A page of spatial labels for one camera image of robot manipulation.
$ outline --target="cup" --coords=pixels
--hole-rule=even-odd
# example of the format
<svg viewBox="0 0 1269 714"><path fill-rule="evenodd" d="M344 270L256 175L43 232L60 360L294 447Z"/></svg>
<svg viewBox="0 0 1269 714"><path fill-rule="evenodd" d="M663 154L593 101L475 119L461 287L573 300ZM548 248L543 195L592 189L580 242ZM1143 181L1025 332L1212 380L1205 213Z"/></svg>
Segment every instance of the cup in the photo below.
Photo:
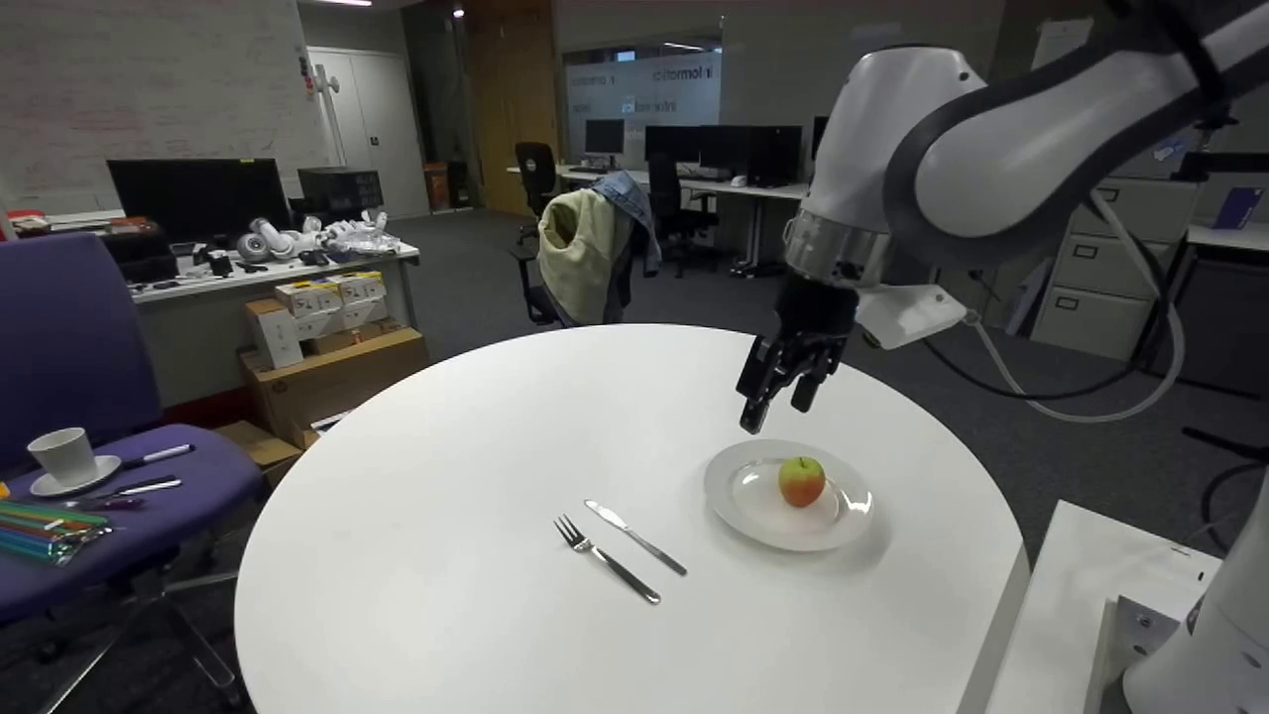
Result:
<svg viewBox="0 0 1269 714"><path fill-rule="evenodd" d="M63 484L63 487L77 487L91 484L93 478L93 451L85 445L84 427L54 427L43 431L26 445L26 451L39 459L39 467Z"/></svg>

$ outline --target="fork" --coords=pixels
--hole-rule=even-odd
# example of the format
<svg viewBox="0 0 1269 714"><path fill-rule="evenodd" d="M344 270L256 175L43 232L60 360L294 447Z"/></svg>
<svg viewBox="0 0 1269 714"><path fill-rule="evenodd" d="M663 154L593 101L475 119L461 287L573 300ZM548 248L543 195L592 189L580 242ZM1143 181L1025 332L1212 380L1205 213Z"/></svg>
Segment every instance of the fork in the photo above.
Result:
<svg viewBox="0 0 1269 714"><path fill-rule="evenodd" d="M555 520L555 532L561 537L565 546L573 546L580 556L597 558L611 575L618 575L631 590L637 590L642 605L650 605L650 609L663 605L663 597L652 586L646 586L614 556L597 552L565 515Z"/></svg>

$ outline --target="white cabinet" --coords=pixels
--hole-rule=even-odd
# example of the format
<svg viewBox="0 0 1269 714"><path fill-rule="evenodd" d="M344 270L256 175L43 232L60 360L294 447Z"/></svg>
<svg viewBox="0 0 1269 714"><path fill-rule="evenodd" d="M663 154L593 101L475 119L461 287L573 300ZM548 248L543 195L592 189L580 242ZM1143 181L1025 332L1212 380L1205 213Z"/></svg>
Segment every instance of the white cabinet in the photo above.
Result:
<svg viewBox="0 0 1269 714"><path fill-rule="evenodd" d="M1127 232L1143 237L1155 265L1165 274L1194 217L1196 181L1107 180L1099 195L1118 209ZM1089 209L1075 209L1032 339L1127 360L1139 349L1149 311L1149 287L1108 228Z"/></svg>
<svg viewBox="0 0 1269 714"><path fill-rule="evenodd" d="M375 171L391 217L429 213L409 68L387 53L310 49L326 73L321 119L335 167Z"/></svg>

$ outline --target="floor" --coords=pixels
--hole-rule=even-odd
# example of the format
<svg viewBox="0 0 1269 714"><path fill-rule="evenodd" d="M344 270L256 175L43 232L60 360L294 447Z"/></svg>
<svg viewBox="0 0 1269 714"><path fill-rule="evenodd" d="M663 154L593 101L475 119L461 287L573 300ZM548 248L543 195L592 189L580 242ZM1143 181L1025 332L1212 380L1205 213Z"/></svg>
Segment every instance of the floor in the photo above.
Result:
<svg viewBox="0 0 1269 714"><path fill-rule="evenodd" d="M533 332L522 318L522 299L514 282L514 265L506 257L514 222L487 213L442 213L400 228L409 242L424 252L416 274L421 323L429 332L433 360ZM767 311L777 299L777 277L734 282L725 265L693 265L685 277L658 274L635 282L635 300L627 323L679 323L679 326L717 326L754 332L767 326ZM941 344L967 364L970 373L988 373L982 353L967 332L946 332ZM1062 349L1042 349L1032 341L1001 341L1007 360L1023 373L1032 390L1062 390L1085 386L1114 364L1089 360ZM988 396L945 364L934 364L925 349L876 353L869 344L848 349L848 364L888 380L908 394L933 418L941 418L995 478L999 492L1016 507L1025 552L1033 556L1042 545L1042 527L1052 520L1053 499L1075 499L1081 507L1107 513L1114 520L1139 525L1145 532L1169 537L1190 546L1209 546L1196 525L1196 499L1212 474L1238 464L1225 451L1194 445L1181 435L1185 425L1231 435L1231 441L1263 441L1269 406L1220 396L1205 390L1175 390L1156 408L1139 421L1107 425L1107 427L1075 427L1053 425L1032 413L1020 402ZM1127 386L1070 402L1066 408L1108 408L1128 406L1155 380L1128 378ZM1231 484L1216 503L1216 525L1229 532L1239 525L1251 480ZM221 556L233 558L248 532L248 513L225 527ZM194 622L214 634L214 642L228 646L228 597L206 590L186 601ZM54 620L26 620L0 631L0 712L35 712L54 681L63 681L75 663L85 657L91 642L103 638L103 622L113 622L117 609L75 605ZM51 642L54 631L75 631L68 655L39 663L35 646ZM84 698L68 712L84 714L210 714L225 712L194 667L179 655L174 638L146 622L137 628L124 652L97 672Z"/></svg>

